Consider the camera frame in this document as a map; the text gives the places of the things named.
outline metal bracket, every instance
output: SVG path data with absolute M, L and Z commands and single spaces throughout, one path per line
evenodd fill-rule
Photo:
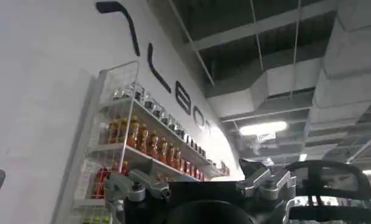
M 250 177 L 243 181 L 239 181 L 236 184 L 237 190 L 245 197 L 252 197 L 254 190 L 261 186 L 262 183 L 271 177 L 270 170 L 266 167 L 262 167 L 255 171 Z
M 158 181 L 140 170 L 131 170 L 129 178 L 136 182 L 141 183 L 146 187 L 150 194 L 157 199 L 168 198 L 170 196 L 169 186 L 166 183 Z

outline black lettering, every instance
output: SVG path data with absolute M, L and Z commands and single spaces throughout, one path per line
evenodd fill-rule
M 153 44 L 149 43 L 149 48 L 147 50 L 147 62 L 149 63 L 149 67 L 153 75 L 160 81 L 160 83 L 163 85 L 163 87 L 169 92 L 172 93 L 171 87 L 168 85 L 167 82 L 162 78 L 160 73 L 154 68 L 153 65 Z
M 187 115 L 191 115 L 191 98 L 178 81 L 175 82 L 175 99 L 177 103 L 180 104 L 180 106 L 184 109 Z
M 207 126 L 208 134 L 211 137 L 211 124 L 208 121 L 205 121 L 205 125 Z
M 136 38 L 136 32 L 135 32 L 135 26 L 134 22 L 127 11 L 127 9 L 120 3 L 115 2 L 115 1 L 108 1 L 108 2 L 97 2 L 96 3 L 96 9 L 99 11 L 99 13 L 104 14 L 104 13 L 111 13 L 111 12 L 121 12 L 129 22 L 129 27 L 130 27 L 130 32 L 131 32 L 131 38 L 132 38 L 132 43 L 134 46 L 134 51 L 136 56 L 140 56 L 141 52 L 139 50 L 139 44 L 138 44 L 138 39 Z
M 197 106 L 193 106 L 193 120 L 194 120 L 195 124 L 201 130 L 203 130 L 203 128 L 204 128 L 204 116 L 203 116 L 202 112 L 198 109 Z

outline shelf unit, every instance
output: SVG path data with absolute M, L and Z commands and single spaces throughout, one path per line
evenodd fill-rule
M 180 149 L 181 157 L 201 170 L 205 177 L 210 179 L 224 175 L 157 119 L 143 104 L 135 100 L 136 89 L 133 83 L 138 83 L 139 66 L 138 61 L 130 61 L 100 72 L 91 91 L 91 99 L 86 110 L 86 117 L 83 120 L 76 151 L 68 170 L 65 190 L 62 192 L 60 209 L 57 212 L 55 223 L 65 223 L 66 217 L 81 219 L 83 222 L 84 219 L 91 217 L 90 223 L 99 224 L 102 221 L 106 223 L 109 215 L 111 223 L 118 224 L 116 219 L 113 219 L 116 216 L 114 213 L 116 209 L 112 204 L 104 199 L 89 199 L 87 197 L 91 197 L 97 182 L 97 171 L 101 167 L 108 167 L 114 163 L 122 164 L 123 160 L 129 162 L 130 169 L 142 170 L 152 177 L 162 174 L 169 181 L 199 181 L 125 145 L 125 142 L 107 144 L 108 126 L 115 118 L 127 117 L 129 122 L 132 114 L 138 116 L 139 121 L 145 123 L 149 130 L 156 130 L 159 136 L 165 136 L 168 142 L 173 142 Z M 119 88 L 125 90 L 123 89 L 125 86 L 133 87 L 127 89 L 128 93 L 131 93 L 130 97 L 112 100 L 114 93 Z
M 121 156 L 123 146 L 123 143 L 100 145 L 89 153 L 88 156 L 95 160 L 97 160 L 96 158 L 101 158 L 105 161 L 108 160 L 105 156 L 109 155 L 111 157 L 110 159 L 113 159 L 114 157 L 114 159 L 117 160 Z M 125 146 L 124 159 L 132 165 L 131 169 L 137 168 L 141 170 L 150 170 L 150 175 L 164 174 L 169 177 L 170 180 L 174 181 L 199 181 L 198 179 L 185 175 L 185 173 L 182 173 L 157 159 L 151 158 L 128 145 Z
M 190 145 L 177 136 L 174 131 L 169 129 L 159 119 L 157 119 L 148 109 L 142 106 L 137 100 L 133 100 L 132 114 L 145 123 L 151 130 L 157 131 L 161 136 L 165 136 L 168 142 L 173 142 L 181 151 L 181 157 L 198 167 L 208 178 L 223 176 L 224 174 L 210 164 L 206 158 L 195 151 Z M 131 106 L 129 98 L 105 102 L 100 105 L 99 112 L 108 117 L 121 117 L 123 111 L 128 111 Z

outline ceiling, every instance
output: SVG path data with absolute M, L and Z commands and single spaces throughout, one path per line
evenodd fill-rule
M 371 1 L 150 0 L 242 157 L 371 169 Z M 286 121 L 261 143 L 239 128 Z

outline black equipment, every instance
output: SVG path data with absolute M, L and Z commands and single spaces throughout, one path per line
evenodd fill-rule
M 131 170 L 129 176 L 111 174 L 105 181 L 106 207 L 116 217 L 114 223 L 122 224 L 285 224 L 294 219 L 371 222 L 371 209 L 326 206 L 320 200 L 325 195 L 371 199 L 368 179 L 351 165 L 305 161 L 272 171 L 261 163 L 243 159 L 240 165 L 246 177 L 242 181 L 167 184 L 140 170 Z M 294 175 L 301 169 L 306 169 L 302 174 L 307 178 Z M 343 175 L 332 170 L 341 170 Z M 349 175 L 357 181 L 355 191 L 333 189 L 338 185 L 328 184 L 329 177 L 344 181 Z M 308 196 L 310 205 L 294 207 L 297 195 Z M 316 206 L 313 196 L 317 198 Z

